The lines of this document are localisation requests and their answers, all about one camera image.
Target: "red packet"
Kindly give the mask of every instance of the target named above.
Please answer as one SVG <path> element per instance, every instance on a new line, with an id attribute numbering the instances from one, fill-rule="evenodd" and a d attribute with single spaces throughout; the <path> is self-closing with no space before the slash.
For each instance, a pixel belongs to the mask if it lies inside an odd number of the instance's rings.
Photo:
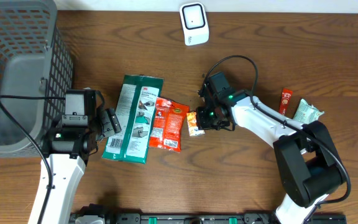
<path id="1" fill-rule="evenodd" d="M 180 131 L 189 106 L 157 98 L 149 146 L 180 152 Z"/>
<path id="2" fill-rule="evenodd" d="M 287 90 L 286 88 L 283 89 L 281 102 L 280 102 L 280 114 L 285 115 L 291 96 L 292 96 L 292 90 Z"/>

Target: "wood grain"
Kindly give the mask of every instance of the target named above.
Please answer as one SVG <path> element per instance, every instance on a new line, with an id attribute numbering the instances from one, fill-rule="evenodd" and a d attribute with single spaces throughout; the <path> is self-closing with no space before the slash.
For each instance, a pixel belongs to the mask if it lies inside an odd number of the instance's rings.
<path id="1" fill-rule="evenodd" d="M 186 47 L 178 13 L 59 12 L 58 26 L 76 57 L 75 88 L 101 90 L 116 106 L 124 74 L 165 79 L 162 96 L 191 109 L 196 91 L 219 59 L 242 54 L 259 66 L 256 95 L 278 109 L 282 88 L 325 111 L 328 127 L 352 179 L 348 200 L 322 212 L 343 212 L 358 223 L 358 15 L 209 13 L 208 43 Z M 254 71 L 241 60 L 218 67 L 236 88 L 250 88 Z M 89 203 L 145 213 L 235 213 L 273 210 L 284 191 L 274 152 L 245 129 L 208 131 L 182 152 L 149 150 L 147 164 L 92 156 L 73 211 Z M 40 159 L 0 159 L 0 223 L 27 223 L 39 182 Z M 340 197 L 345 187 L 333 196 Z"/>

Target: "basket bottom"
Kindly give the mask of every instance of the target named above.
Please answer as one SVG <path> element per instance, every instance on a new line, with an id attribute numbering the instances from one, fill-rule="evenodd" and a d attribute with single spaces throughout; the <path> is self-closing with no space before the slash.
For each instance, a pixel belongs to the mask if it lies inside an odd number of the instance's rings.
<path id="1" fill-rule="evenodd" d="M 44 96 L 40 80 L 43 77 L 45 64 L 44 54 L 18 55 L 6 65 L 1 84 L 0 95 Z M 31 132 L 36 122 L 41 122 L 43 107 L 38 107 L 39 100 L 1 99 L 6 109 L 28 132 Z M 0 109 L 0 146 L 14 144 L 25 136 Z"/>

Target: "green and white packet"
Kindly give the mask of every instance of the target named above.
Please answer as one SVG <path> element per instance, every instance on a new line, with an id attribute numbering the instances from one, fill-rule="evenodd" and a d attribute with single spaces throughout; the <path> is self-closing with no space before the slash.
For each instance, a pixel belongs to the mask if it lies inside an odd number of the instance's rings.
<path id="1" fill-rule="evenodd" d="M 318 117 L 324 114 L 324 111 L 319 111 L 313 105 L 309 105 L 306 100 L 302 99 L 299 103 L 293 119 L 305 124 L 310 124 L 313 121 L 317 121 Z"/>
<path id="2" fill-rule="evenodd" d="M 162 84 L 162 78 L 125 75 L 116 108 L 122 131 L 109 137 L 102 158 L 146 163 L 155 102 Z"/>

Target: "snack package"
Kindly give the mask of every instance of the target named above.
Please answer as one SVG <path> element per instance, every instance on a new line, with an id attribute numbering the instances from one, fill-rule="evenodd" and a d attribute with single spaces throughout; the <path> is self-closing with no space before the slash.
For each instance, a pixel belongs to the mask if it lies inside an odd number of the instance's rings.
<path id="1" fill-rule="evenodd" d="M 122 131 L 107 140 L 102 158 L 146 163 L 155 102 L 163 79 L 125 75 L 116 114 Z"/>
<path id="2" fill-rule="evenodd" d="M 298 109 L 296 110 L 293 119 L 300 121 L 305 124 L 310 124 L 313 121 L 317 121 L 318 117 L 324 114 L 324 111 L 319 111 L 313 105 L 309 105 L 306 100 L 302 99 L 299 103 Z"/>
<path id="3" fill-rule="evenodd" d="M 180 131 L 189 107 L 157 98 L 149 146 L 180 152 Z"/>
<path id="4" fill-rule="evenodd" d="M 199 130 L 197 126 L 196 112 L 187 113 L 187 125 L 189 127 L 190 136 L 199 136 L 205 134 L 204 130 Z"/>
<path id="5" fill-rule="evenodd" d="M 280 102 L 280 114 L 285 115 L 285 112 L 288 108 L 288 104 L 290 102 L 292 96 L 292 91 L 287 90 L 286 88 L 283 89 L 283 93 L 281 96 L 281 102 Z"/>

